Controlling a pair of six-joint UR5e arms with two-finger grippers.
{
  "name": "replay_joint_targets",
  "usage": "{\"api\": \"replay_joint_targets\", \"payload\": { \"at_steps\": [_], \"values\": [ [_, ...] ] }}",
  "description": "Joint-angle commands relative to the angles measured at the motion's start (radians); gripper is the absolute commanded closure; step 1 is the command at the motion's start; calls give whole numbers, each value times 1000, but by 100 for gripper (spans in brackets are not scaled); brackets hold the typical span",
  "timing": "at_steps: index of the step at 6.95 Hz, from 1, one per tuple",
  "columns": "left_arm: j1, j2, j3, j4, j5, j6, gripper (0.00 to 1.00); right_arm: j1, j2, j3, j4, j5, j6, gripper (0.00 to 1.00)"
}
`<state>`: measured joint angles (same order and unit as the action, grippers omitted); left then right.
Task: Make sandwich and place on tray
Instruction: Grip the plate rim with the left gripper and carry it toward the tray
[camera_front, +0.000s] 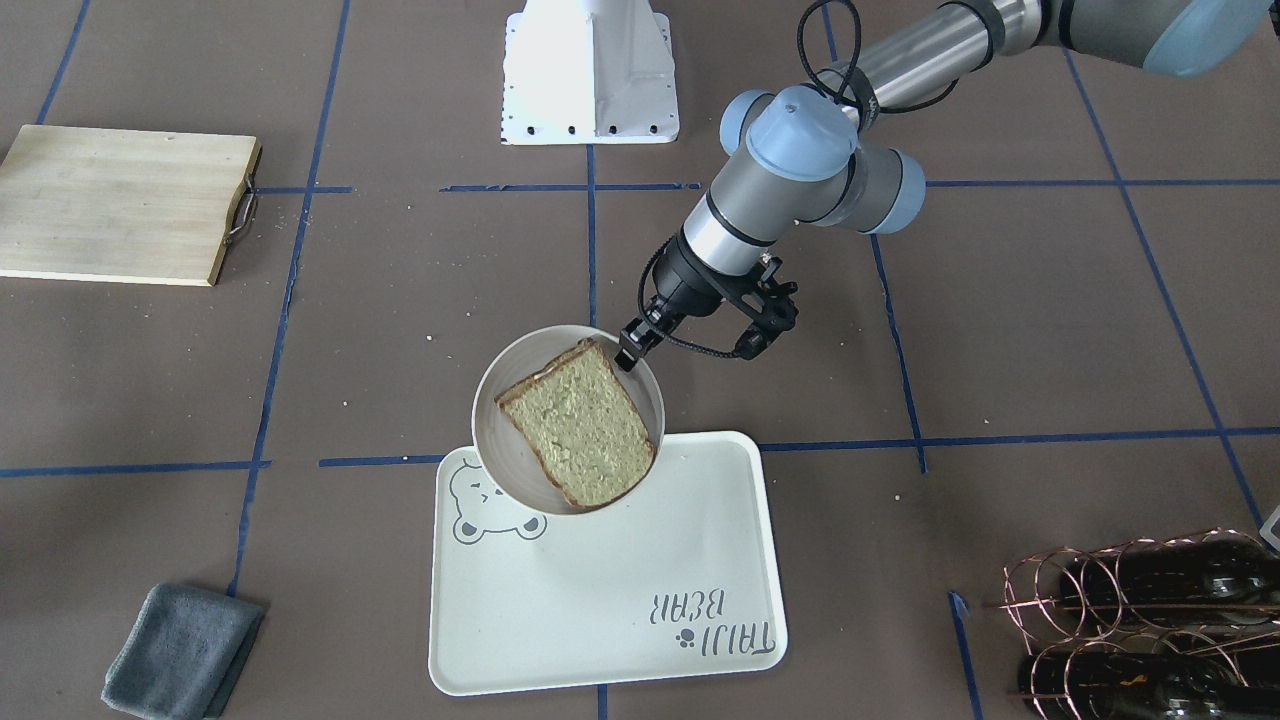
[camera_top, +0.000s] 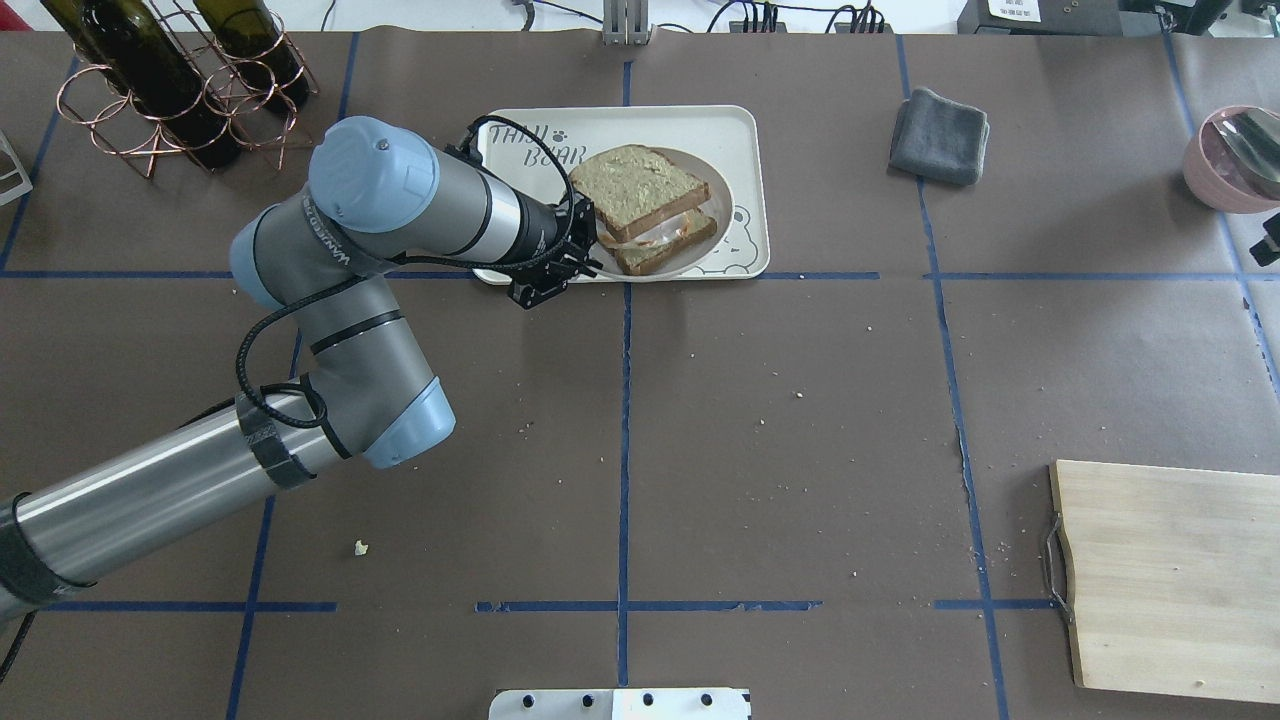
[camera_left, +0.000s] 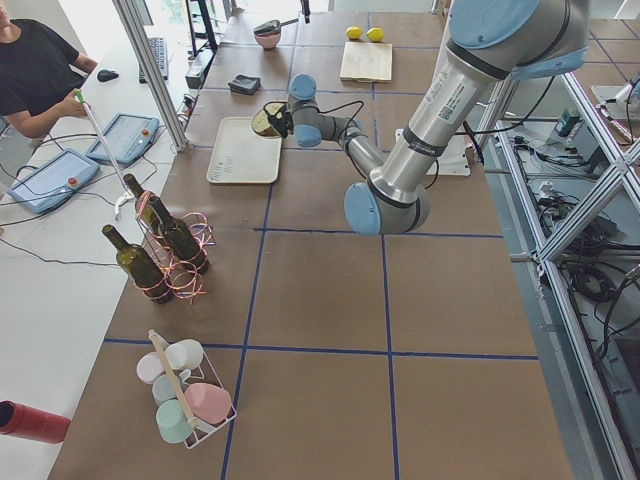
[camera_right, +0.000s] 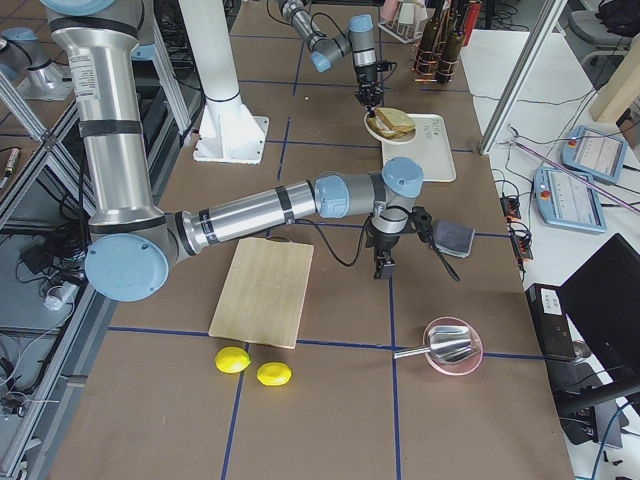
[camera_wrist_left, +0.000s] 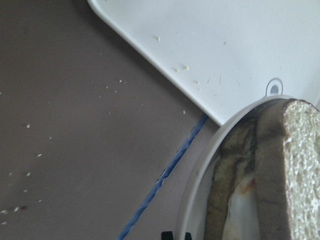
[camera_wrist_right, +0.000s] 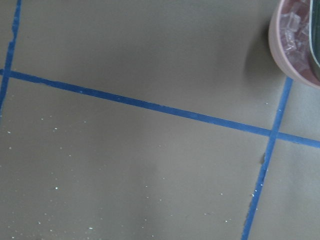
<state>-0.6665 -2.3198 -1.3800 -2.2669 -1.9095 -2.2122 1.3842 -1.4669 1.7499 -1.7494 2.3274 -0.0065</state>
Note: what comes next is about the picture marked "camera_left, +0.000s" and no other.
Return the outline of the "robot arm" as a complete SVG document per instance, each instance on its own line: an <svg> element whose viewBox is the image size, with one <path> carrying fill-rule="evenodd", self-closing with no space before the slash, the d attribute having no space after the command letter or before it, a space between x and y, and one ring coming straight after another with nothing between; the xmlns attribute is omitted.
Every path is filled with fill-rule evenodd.
<svg viewBox="0 0 640 480"><path fill-rule="evenodd" d="M283 109L284 135L311 148L338 143L364 175L344 197L345 217L360 235L397 234L429 215L422 181L445 152L485 88L506 78L554 77L581 67L588 49L588 1L456 1L440 68L389 154L348 118L320 112L315 80L294 77Z"/></svg>

